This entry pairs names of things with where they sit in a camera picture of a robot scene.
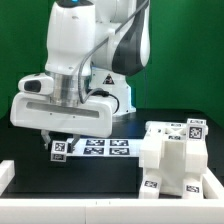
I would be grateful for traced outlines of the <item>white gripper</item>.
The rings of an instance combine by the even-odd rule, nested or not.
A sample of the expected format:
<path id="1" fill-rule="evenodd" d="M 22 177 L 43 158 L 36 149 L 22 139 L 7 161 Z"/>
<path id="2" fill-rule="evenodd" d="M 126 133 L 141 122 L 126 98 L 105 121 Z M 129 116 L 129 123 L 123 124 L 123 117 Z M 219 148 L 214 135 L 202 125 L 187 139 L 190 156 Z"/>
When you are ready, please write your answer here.
<path id="1" fill-rule="evenodd" d="M 64 107 L 52 104 L 48 96 L 20 92 L 13 100 L 10 120 L 14 126 L 42 130 L 45 149 L 51 143 L 49 131 L 74 134 L 68 139 L 68 152 L 72 153 L 79 135 L 111 135 L 115 109 L 116 101 L 106 97 L 91 96 L 85 104 Z"/>

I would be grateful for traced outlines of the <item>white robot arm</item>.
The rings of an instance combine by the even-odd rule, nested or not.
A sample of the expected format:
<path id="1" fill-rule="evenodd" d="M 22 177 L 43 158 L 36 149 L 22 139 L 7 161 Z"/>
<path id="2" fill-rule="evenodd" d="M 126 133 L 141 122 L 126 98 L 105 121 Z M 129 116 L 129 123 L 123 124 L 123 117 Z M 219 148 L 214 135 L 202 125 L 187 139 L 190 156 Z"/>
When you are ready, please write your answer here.
<path id="1" fill-rule="evenodd" d="M 51 132 L 106 138 L 113 120 L 134 111 L 125 78 L 150 55 L 150 0 L 56 0 L 45 71 L 23 77 L 10 121 Z"/>

